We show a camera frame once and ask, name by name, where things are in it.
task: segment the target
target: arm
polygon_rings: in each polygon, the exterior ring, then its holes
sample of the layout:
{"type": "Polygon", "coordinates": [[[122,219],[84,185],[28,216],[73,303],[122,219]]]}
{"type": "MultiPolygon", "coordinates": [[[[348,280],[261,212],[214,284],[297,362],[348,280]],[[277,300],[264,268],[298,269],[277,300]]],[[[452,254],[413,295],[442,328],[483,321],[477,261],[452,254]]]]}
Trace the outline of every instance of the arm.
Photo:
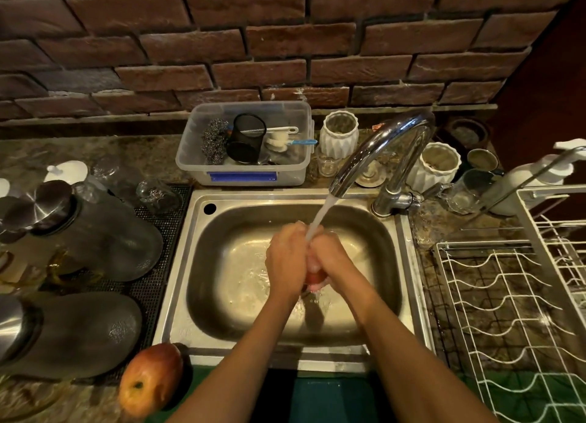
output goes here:
{"type": "Polygon", "coordinates": [[[288,224],[267,250],[271,291],[252,328],[234,346],[168,423],[247,422],[267,373],[268,363],[299,298],[305,272],[305,225],[288,224]]]}
{"type": "Polygon", "coordinates": [[[312,251],[348,303],[402,423],[497,423],[496,417],[415,336],[356,269],[337,236],[322,234],[312,251]]]}

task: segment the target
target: stainless steel sink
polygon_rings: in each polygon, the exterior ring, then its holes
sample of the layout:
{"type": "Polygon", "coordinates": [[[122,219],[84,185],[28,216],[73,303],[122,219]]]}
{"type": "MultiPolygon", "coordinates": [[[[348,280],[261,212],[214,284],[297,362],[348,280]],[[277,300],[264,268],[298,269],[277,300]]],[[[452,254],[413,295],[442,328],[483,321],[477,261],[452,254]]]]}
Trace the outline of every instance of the stainless steel sink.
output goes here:
{"type": "MultiPolygon", "coordinates": [[[[154,344],[181,343],[193,364],[216,365],[250,329],[269,293],[264,266],[283,224],[310,223],[327,189],[195,191],[173,262],[154,344]]],[[[374,190],[351,190],[322,224],[339,234],[387,305],[432,349],[419,267],[407,216],[379,219],[374,190]]],[[[272,367],[369,369],[350,309],[331,286],[304,294],[285,326],[272,367]]]]}

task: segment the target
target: countertop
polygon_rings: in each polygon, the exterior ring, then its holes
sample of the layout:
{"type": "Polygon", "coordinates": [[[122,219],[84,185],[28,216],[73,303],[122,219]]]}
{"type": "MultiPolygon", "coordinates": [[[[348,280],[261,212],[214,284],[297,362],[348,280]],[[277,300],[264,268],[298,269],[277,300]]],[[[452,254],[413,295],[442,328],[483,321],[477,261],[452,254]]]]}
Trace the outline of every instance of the countertop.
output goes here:
{"type": "MultiPolygon", "coordinates": [[[[366,130],[361,131],[361,138],[366,138],[368,133],[366,130]]],[[[43,180],[48,165],[66,160],[82,160],[92,164],[106,153],[119,153],[130,165],[141,169],[146,176],[158,177],[166,182],[192,182],[189,175],[175,164],[179,141],[180,135],[4,140],[0,141],[0,177],[8,179],[22,190],[29,190],[43,180]]],[[[386,164],[389,168],[396,163],[397,156],[387,155],[386,164]]],[[[317,163],[312,160],[301,187],[326,188],[329,183],[329,178],[319,176],[317,163]]],[[[442,301],[434,300],[435,296],[441,295],[444,286],[436,275],[433,259],[427,249],[442,236],[456,230],[466,218],[447,212],[438,202],[428,201],[418,212],[412,214],[412,220],[424,273],[424,288],[428,295],[430,321],[436,348],[439,348],[438,356],[452,365],[450,357],[454,356],[455,347],[449,342],[446,344],[442,323],[444,318],[447,321],[447,317],[442,314],[448,314],[449,311],[448,308],[441,307],[442,301]],[[431,313],[431,308],[436,309],[435,314],[431,313]]],[[[485,216],[483,221],[487,224],[498,224],[498,220],[489,216],[485,216]]],[[[31,384],[29,387],[42,385],[31,384]]],[[[9,402],[14,399],[6,393],[0,391],[0,418],[1,409],[6,409],[9,402]]],[[[27,419],[26,422],[135,422],[136,420],[122,415],[116,402],[116,395],[116,389],[113,387],[70,385],[57,404],[27,419]]]]}

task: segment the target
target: blue label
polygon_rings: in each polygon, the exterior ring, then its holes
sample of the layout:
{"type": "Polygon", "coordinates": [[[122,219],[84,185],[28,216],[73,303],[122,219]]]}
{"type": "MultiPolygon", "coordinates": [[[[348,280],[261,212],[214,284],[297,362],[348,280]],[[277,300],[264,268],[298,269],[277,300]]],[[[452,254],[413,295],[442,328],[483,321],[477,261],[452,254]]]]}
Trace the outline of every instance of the blue label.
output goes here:
{"type": "Polygon", "coordinates": [[[208,172],[212,182],[268,182],[276,181],[276,172],[208,172]]]}

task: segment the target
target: drying mat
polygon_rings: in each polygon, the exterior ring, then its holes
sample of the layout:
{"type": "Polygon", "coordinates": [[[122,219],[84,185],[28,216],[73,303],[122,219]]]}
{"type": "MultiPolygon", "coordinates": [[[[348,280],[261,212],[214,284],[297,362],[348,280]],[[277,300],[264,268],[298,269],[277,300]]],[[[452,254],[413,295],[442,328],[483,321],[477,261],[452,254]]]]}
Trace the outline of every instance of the drying mat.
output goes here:
{"type": "MultiPolygon", "coordinates": [[[[175,256],[175,249],[181,227],[189,205],[189,198],[192,187],[189,184],[169,184],[170,187],[177,192],[181,198],[181,207],[166,213],[161,216],[152,215],[146,207],[139,207],[136,209],[136,216],[142,218],[151,224],[154,224],[161,235],[163,236],[163,252],[161,257],[153,269],[143,277],[131,282],[115,282],[107,278],[102,278],[98,282],[84,286],[81,289],[72,291],[61,286],[55,286],[49,282],[41,285],[41,291],[56,292],[61,295],[71,294],[76,292],[118,292],[132,298],[143,313],[143,327],[141,329],[140,337],[134,350],[128,355],[126,360],[106,374],[98,375],[93,378],[83,378],[75,380],[77,384],[96,384],[96,385],[117,385],[120,382],[124,369],[132,358],[140,351],[152,344],[152,339],[155,335],[155,328],[159,319],[159,312],[161,311],[161,303],[165,296],[165,289],[171,273],[171,264],[175,256]]],[[[87,276],[89,272],[83,269],[77,272],[77,276],[87,276]]],[[[68,276],[67,279],[75,281],[76,274],[68,276]]]]}

